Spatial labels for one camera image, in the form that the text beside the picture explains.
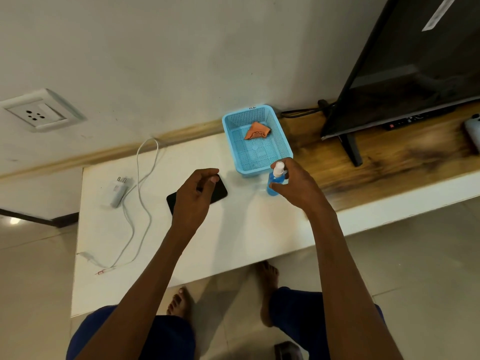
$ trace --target white charging cable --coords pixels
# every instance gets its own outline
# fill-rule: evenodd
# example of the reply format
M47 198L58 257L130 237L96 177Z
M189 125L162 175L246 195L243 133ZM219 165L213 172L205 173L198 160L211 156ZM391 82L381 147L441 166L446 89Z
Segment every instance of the white charging cable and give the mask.
M140 179L140 166L139 166L139 163L138 163L138 155L140 154L140 150L143 148L143 146L150 140L153 140L156 144L156 153L155 153L155 159L153 160L153 164L152 164L152 169L150 169L150 171L145 174L145 176ZM97 259L95 259L95 257L88 253L88 252L85 252L85 251L82 251L82 252L79 252L77 253L77 255L80 255L82 257L84 257L86 260L92 262L94 265L100 267L100 268L103 268L102 270L100 270L99 272L97 272L97 274L103 274L103 273L106 273L106 272L110 272L112 270L114 270L115 268L118 268L119 266L124 266L124 265L127 265L131 262L133 262L138 254L140 253L140 250L142 248L142 245L144 243L144 240L145 240L145 236L147 235L147 232L148 230L150 229L150 226L152 225L152 214L147 210L147 208L145 207L144 205L144 202L142 200L142 195L140 194L140 185L142 182L144 182L149 176L150 174L152 174L153 170L155 169L156 165L157 165L157 157L159 156L159 150L160 150L160 147L159 147L159 142L157 141L157 139L155 138L148 138L147 140L145 140L141 145L140 147L138 148L137 150L137 184L135 184L132 188L130 188L127 193L125 193L125 195L123 196L122 200L121 200L121 206L122 206L122 210L123 210L123 216L125 216L125 219L127 220L128 224L130 225L130 228L131 228L131 236L127 242L127 244L123 247L122 251L120 252L120 254L118 255L117 259L113 262L113 264L111 266L104 266L102 265ZM134 239L134 236L135 236L135 226L134 226L134 223L132 221L132 219L130 218L129 214L128 214L128 211L125 207L125 199L127 198L127 196L129 195L130 192L132 192L135 187L137 188L137 193L138 193L138 200L140 201L140 205L142 206L143 210L145 212L147 212L147 215L148 215L148 225L147 225L147 228L145 229L144 233L143 233L143 236L141 237L141 240L140 240L140 245L138 246L138 249L137 249L137 252L135 254L135 256L133 257L132 260L126 262L126 263L123 263L121 265L117 265L118 261L120 260L120 258L122 257L123 253L125 252L125 250L128 248L128 246L130 245L130 243L132 242L132 240Z

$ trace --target white label strip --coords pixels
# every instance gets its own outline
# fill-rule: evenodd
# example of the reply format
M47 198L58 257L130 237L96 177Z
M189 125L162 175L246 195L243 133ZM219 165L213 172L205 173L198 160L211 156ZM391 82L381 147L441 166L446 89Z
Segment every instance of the white label strip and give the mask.
M427 25L422 29L423 32L435 28L435 25L440 21L440 19L445 15L447 10L452 6L455 0L443 0L443 2L438 6L437 11L432 15L430 20L428 20Z

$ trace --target white table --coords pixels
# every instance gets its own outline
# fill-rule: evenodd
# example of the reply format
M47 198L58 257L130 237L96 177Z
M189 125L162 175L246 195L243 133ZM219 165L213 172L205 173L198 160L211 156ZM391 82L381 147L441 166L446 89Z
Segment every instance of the white table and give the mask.
M141 176L155 152L140 155ZM118 303L147 266L171 225L166 196L177 191L195 169L219 168L228 196L211 205L207 218L183 252L169 286L181 285L234 268L314 245L303 211L283 197L266 193L267 175L242 178L237 173L225 134L162 149L157 167L142 185L143 201L153 223L135 261L96 275L100 270L77 255L71 315ZM89 252L110 266L130 237L121 207L106 207L104 190L117 177L136 177L135 156L98 164L83 171L78 252ZM480 172L460 176L393 197L338 212L345 235L371 229L480 195ZM135 255L147 226L136 191L125 205L136 234L117 265Z

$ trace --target microfiber cloth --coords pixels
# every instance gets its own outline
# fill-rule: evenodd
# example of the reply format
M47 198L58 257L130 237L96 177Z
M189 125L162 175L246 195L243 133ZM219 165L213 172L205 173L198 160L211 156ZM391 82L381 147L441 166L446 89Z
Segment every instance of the microfiber cloth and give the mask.
M260 122L255 121L247 131L245 135L245 140L255 139L255 138L266 138L270 128L261 124Z

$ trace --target black phone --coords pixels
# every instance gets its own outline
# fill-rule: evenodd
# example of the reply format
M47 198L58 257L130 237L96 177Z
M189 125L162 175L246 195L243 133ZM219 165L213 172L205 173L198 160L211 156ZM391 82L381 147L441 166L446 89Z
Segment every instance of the black phone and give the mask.
M225 188L225 185L222 182L222 178L220 178L220 176L218 176L218 178L219 180L218 182L215 183L215 189L213 190L210 204L214 204L215 202L221 200L222 198L225 198L228 195L227 189ZM170 212L173 215L173 208L175 207L175 202L177 202L177 192L169 194L166 197L166 202L168 203Z

